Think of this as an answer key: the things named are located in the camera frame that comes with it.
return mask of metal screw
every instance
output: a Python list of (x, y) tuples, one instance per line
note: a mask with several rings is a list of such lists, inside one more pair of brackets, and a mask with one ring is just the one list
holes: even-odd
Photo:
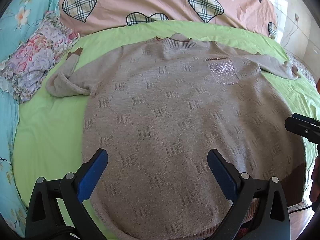
[(66, 175), (66, 179), (72, 179), (74, 177), (74, 174), (72, 172), (69, 172), (67, 175)]
[(37, 179), (37, 183), (42, 183), (44, 181), (44, 178), (43, 177), (40, 177)]
[(249, 179), (249, 178), (250, 178), (250, 175), (249, 175), (248, 173), (246, 173), (246, 172), (243, 172), (243, 173), (241, 173), (241, 177), (242, 177), (243, 179)]
[(278, 179), (277, 177), (272, 177), (272, 181), (273, 181), (274, 183), (278, 183), (278, 182), (279, 182), (279, 179)]

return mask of black device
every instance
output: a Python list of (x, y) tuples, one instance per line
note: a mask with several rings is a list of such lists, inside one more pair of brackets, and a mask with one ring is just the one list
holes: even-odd
[[(288, 117), (284, 123), (287, 131), (307, 138), (308, 141), (317, 144), (317, 150), (320, 150), (320, 121), (301, 114), (294, 113)], [(320, 185), (320, 172), (318, 173), (317, 182)], [(312, 204), (312, 210), (316, 212), (320, 204), (320, 196)]]
[[(207, 161), (213, 173), (212, 179), (215, 177), (225, 197), (233, 202), (228, 214), (208, 240), (234, 239), (254, 198), (259, 199), (259, 204), (248, 233), (242, 240), (290, 240), (287, 204), (277, 177), (260, 180), (245, 172), (239, 173), (216, 149), (209, 151)], [(106, 240), (82, 202), (90, 197), (107, 164), (107, 152), (98, 149), (76, 173), (68, 173), (58, 180), (38, 178), (28, 208), (25, 239), (76, 239), (72, 233), (81, 240)], [(65, 225), (57, 198), (63, 199), (74, 228)], [(1, 216), (0, 234), (6, 240), (23, 239), (7, 226)]]

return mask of floral pillowcase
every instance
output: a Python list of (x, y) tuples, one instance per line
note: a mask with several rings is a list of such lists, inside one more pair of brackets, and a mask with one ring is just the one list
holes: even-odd
[(78, 39), (79, 33), (64, 26), (53, 11), (46, 12), (27, 42), (0, 63), (0, 88), (21, 102), (30, 100), (49, 70)]

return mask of blue gripper pad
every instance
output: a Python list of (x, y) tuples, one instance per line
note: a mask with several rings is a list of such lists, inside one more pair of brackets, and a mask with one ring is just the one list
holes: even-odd
[(227, 168), (222, 164), (213, 151), (209, 151), (207, 159), (209, 168), (216, 178), (226, 199), (235, 202), (238, 199), (237, 186)]
[(108, 154), (102, 150), (78, 184), (77, 197), (80, 203), (89, 199), (107, 164)]

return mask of sweater's right sleeve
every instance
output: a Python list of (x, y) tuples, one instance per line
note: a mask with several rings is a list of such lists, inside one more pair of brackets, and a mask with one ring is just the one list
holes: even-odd
[(90, 95), (92, 89), (120, 65), (123, 47), (110, 51), (75, 71), (79, 56), (72, 54), (49, 78), (46, 90), (56, 97)]

